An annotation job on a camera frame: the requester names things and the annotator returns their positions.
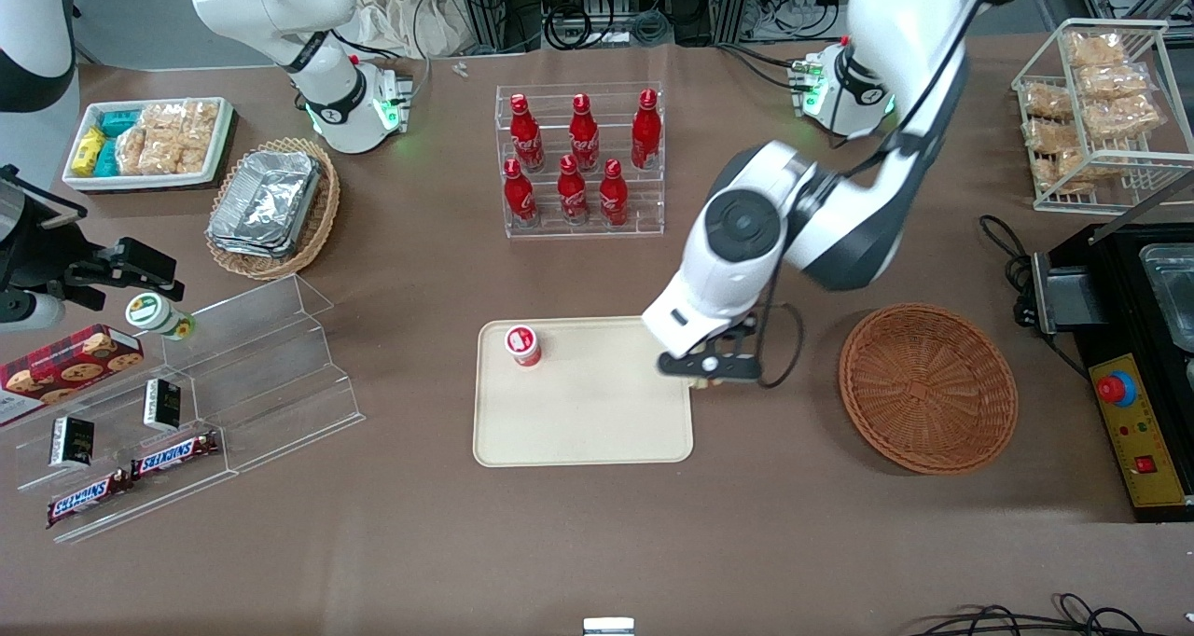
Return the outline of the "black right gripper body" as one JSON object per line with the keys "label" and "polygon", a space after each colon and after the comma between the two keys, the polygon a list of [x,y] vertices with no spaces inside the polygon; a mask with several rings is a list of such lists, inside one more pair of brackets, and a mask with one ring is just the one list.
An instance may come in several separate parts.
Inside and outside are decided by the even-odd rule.
{"label": "black right gripper body", "polygon": [[4,294],[70,297],[64,280],[69,268],[90,261],[96,251],[78,226],[78,221],[86,218],[86,208],[31,185],[13,165],[1,169],[1,181]]}

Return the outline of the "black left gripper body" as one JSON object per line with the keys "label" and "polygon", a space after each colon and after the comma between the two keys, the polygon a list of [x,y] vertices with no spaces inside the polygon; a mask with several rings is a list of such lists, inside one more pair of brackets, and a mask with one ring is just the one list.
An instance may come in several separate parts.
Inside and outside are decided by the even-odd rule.
{"label": "black left gripper body", "polygon": [[740,323],[731,326],[724,334],[704,339],[687,356],[661,353],[658,356],[658,371],[689,379],[707,378],[708,382],[738,373],[745,382],[756,382],[762,377],[761,362],[758,356],[747,353],[744,347],[757,331],[758,317],[743,317]]}

